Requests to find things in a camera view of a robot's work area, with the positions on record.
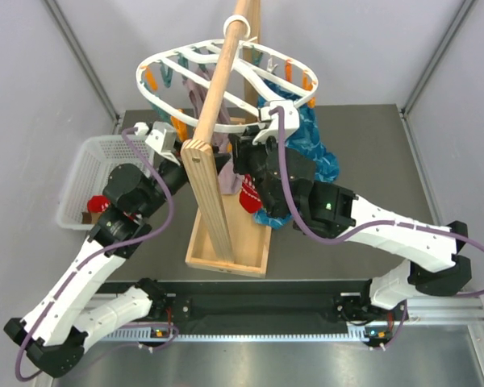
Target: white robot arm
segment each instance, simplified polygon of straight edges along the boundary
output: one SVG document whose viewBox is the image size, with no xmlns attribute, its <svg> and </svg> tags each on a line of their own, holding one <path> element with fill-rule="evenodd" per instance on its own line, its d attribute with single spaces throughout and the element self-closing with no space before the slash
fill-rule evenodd
<svg viewBox="0 0 484 387">
<path fill-rule="evenodd" d="M 215 154 L 217 171 L 229 155 Z M 164 160 L 160 176 L 171 194 L 187 181 L 181 164 Z M 83 312 L 104 281 L 138 248 L 126 243 L 151 231 L 145 222 L 165 203 L 161 187 L 133 164 L 121 164 L 103 191 L 111 204 L 99 217 L 77 257 L 48 295 L 24 318 L 11 318 L 4 331 L 40 370 L 52 377 L 70 371 L 105 335 L 139 318 L 159 319 L 167 297 L 153 280 L 144 278 L 104 305 Z"/>
<path fill-rule="evenodd" d="M 259 123 L 248 126 L 242 136 L 230 135 L 230 140 L 235 172 L 251 174 L 264 208 L 272 216 L 284 216 L 289 214 L 289 208 L 278 178 L 275 139 L 280 125 L 277 106 L 286 113 L 286 136 L 293 134 L 299 126 L 298 111 L 291 101 L 276 101 L 260 109 Z M 161 144 L 158 143 L 157 151 L 166 152 L 167 160 L 162 162 L 160 172 L 171 193 L 175 194 L 187 182 L 186 172 L 181 163 L 168 157 L 169 146 Z M 407 259 L 385 276 L 370 280 L 360 302 L 341 305 L 346 315 L 359 319 L 362 310 L 367 311 L 369 307 L 391 310 L 406 298 L 422 293 L 453 295 L 469 281 L 469 260 L 457 255 L 461 245 L 454 238 L 416 230 L 417 227 L 430 227 L 465 235 L 464 223 L 436 227 L 383 210 L 348 189 L 314 181 L 313 161 L 292 149 L 287 152 L 294 203 L 312 232 L 323 238 L 368 244 Z M 228 159 L 227 155 L 216 155 L 218 171 Z M 255 160 L 264 160 L 265 165 L 255 164 Z M 147 235 L 151 227 L 142 219 L 148 218 L 165 202 L 157 184 L 133 164 L 123 164 L 111 172 L 104 194 L 111 205 L 99 218 L 66 273 L 38 306 L 24 318 L 12 318 L 4 328 L 26 351 L 32 363 L 53 377 L 70 371 L 105 335 L 139 318 L 159 319 L 168 307 L 165 291 L 155 281 L 143 279 L 116 299 L 83 312 L 100 285 L 140 244 L 108 252 L 103 252 L 103 248 Z M 362 224 L 377 220 L 388 221 L 393 226 L 359 229 Z M 394 227 L 401 223 L 414 226 L 410 229 Z"/>
<path fill-rule="evenodd" d="M 300 218 L 303 225 L 294 226 L 319 242 L 363 243 L 407 259 L 369 282 L 362 307 L 391 310 L 420 294 L 451 296 L 471 279 L 469 259 L 457 254 L 464 243 L 456 237 L 467 236 L 464 223 L 428 225 L 375 206 L 349 189 L 315 181 L 315 163 L 290 148 L 285 148 L 284 172 L 276 138 L 279 131 L 284 139 L 294 133 L 298 111 L 288 101 L 275 101 L 262 108 L 260 116 L 270 122 L 266 130 L 249 127 L 240 136 L 230 135 L 230 140 L 235 172 L 252 176 L 269 216 L 284 218 L 297 209 L 294 220 Z M 293 203 L 286 199 L 283 179 Z"/>
</svg>

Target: white ring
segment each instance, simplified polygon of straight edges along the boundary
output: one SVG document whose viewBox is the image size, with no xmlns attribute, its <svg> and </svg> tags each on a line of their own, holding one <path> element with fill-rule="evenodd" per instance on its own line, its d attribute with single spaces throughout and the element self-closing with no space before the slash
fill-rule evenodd
<svg viewBox="0 0 484 387">
<path fill-rule="evenodd" d="M 232 22 L 235 22 L 236 20 L 245 24 L 246 32 L 245 32 L 244 39 L 248 39 L 249 36 L 251 35 L 251 26 L 249 26 L 248 20 L 242 15 L 232 15 L 229 18 L 226 19 L 226 21 L 224 22 L 224 27 L 223 27 L 224 37 L 226 37 L 227 26 L 229 26 Z"/>
</svg>

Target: wooden pole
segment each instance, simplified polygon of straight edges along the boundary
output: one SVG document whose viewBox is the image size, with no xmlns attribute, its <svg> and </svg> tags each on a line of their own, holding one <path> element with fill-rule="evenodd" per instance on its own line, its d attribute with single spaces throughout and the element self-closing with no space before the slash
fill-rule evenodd
<svg viewBox="0 0 484 387">
<path fill-rule="evenodd" d="M 255 43 L 260 43 L 260 23 L 261 23 L 261 11 L 260 11 L 260 0 L 252 0 L 251 6 L 249 7 L 248 11 L 248 21 L 249 25 L 251 26 L 251 36 L 256 37 L 254 40 Z M 244 60 L 252 63 L 252 50 L 250 48 L 244 48 Z M 244 100 L 252 106 L 256 106 L 258 104 L 258 92 L 255 90 L 254 87 L 247 81 L 244 80 Z M 245 122 L 246 123 L 254 123 L 257 121 L 257 118 L 246 112 Z"/>
<path fill-rule="evenodd" d="M 234 15 L 247 18 L 250 5 L 251 0 L 238 0 Z M 210 142 L 237 48 L 245 33 L 246 26 L 239 20 L 227 26 L 224 45 L 211 78 L 194 138 L 186 141 L 181 149 L 181 158 L 217 259 L 227 262 L 234 261 L 234 254 Z"/>
</svg>

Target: white wall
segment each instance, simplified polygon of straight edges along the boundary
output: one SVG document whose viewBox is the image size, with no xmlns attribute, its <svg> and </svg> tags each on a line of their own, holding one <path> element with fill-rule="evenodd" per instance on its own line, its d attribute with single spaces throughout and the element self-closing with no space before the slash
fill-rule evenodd
<svg viewBox="0 0 484 387">
<path fill-rule="evenodd" d="M 411 113 L 412 130 L 445 222 L 484 243 L 484 0 L 477 2 Z M 471 248 L 475 289 L 484 255 Z"/>
<path fill-rule="evenodd" d="M 235 0 L 59 0 L 118 111 L 146 109 L 147 56 L 222 37 Z M 461 0 L 262 0 L 262 43 L 312 67 L 321 105 L 398 103 L 414 87 Z M 185 90 L 163 98 L 188 104 Z M 233 89 L 241 93 L 241 82 Z"/>
<path fill-rule="evenodd" d="M 83 240 L 54 220 L 79 144 L 111 130 L 42 2 L 0 0 L 0 386 L 19 385 L 4 324 L 39 302 Z"/>
</svg>

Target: purple cloth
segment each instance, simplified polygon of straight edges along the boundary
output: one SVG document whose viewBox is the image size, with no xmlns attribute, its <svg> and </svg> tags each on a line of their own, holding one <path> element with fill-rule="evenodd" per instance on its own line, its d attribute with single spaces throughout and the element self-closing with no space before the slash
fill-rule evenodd
<svg viewBox="0 0 484 387">
<path fill-rule="evenodd" d="M 195 73 L 208 81 L 211 81 L 211 77 L 213 75 L 210 70 L 203 72 L 200 68 L 198 68 Z M 190 97 L 190 101 L 192 102 L 192 106 L 194 107 L 194 116 L 196 119 L 198 119 L 199 115 L 201 114 L 202 106 L 204 105 L 204 100 L 207 97 L 208 90 L 189 78 L 186 78 L 183 81 L 183 85 L 185 85 L 185 87 L 188 89 L 188 95 Z M 217 123 L 230 124 L 231 122 L 232 119 L 227 112 L 227 107 L 223 103 L 220 106 Z M 214 132 L 213 136 L 211 137 L 211 144 L 219 147 L 219 152 L 225 153 L 227 151 L 227 146 L 229 145 L 227 134 Z M 244 177 L 242 175 L 238 175 L 233 172 L 233 159 L 231 158 L 219 173 L 220 193 L 222 195 L 237 194 L 240 191 L 243 180 Z"/>
</svg>

